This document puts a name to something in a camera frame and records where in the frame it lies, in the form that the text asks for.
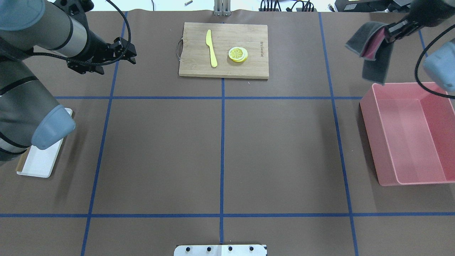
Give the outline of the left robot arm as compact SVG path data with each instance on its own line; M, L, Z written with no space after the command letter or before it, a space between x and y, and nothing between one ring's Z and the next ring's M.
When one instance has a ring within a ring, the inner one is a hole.
M2 0L0 63L0 160L11 161L31 146L45 150L75 130L75 121L24 60L52 57L79 73L103 75L103 67L137 51L125 14L128 39L107 43L89 28L91 0Z

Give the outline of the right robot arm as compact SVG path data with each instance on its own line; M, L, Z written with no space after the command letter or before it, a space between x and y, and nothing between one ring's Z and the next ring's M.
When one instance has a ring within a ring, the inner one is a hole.
M408 14L403 19L386 26L385 39L388 43L392 43L397 39L402 39L405 36L413 34L423 27L436 27L454 16L454 13L455 3L453 0L413 0L411 1ZM452 39L446 42L441 48L423 60L427 51L452 29L454 29L454 25L441 32L435 39L429 42L420 54L414 68L414 78L422 89L448 99L454 99L454 96L433 91L423 85L419 79L419 67L420 64L423 64L427 75L445 92L454 92L454 40Z

